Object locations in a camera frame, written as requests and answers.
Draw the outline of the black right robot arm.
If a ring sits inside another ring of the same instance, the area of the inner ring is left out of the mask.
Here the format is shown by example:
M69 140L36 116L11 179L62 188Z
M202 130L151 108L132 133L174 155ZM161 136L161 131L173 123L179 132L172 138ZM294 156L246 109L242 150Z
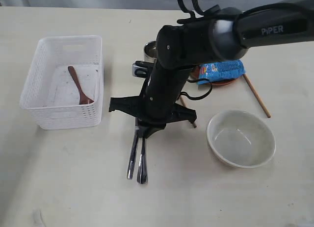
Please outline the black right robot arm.
M140 94L110 100L110 111L135 117L142 138L168 123L195 122L196 111L177 104L195 66L240 59L251 47L314 39L314 0L284 0L245 12L219 6L203 11L197 0L192 3L189 18L158 32L155 63L137 63L145 74Z

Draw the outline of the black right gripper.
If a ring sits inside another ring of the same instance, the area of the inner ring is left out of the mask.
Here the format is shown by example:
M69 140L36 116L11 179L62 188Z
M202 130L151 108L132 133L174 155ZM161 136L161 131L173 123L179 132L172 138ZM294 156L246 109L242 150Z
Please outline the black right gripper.
M168 123L189 121L193 124L196 121L196 111L175 104L176 100L177 96L173 94L111 97L108 111L118 110L135 116L139 137L147 139L155 132L165 129Z

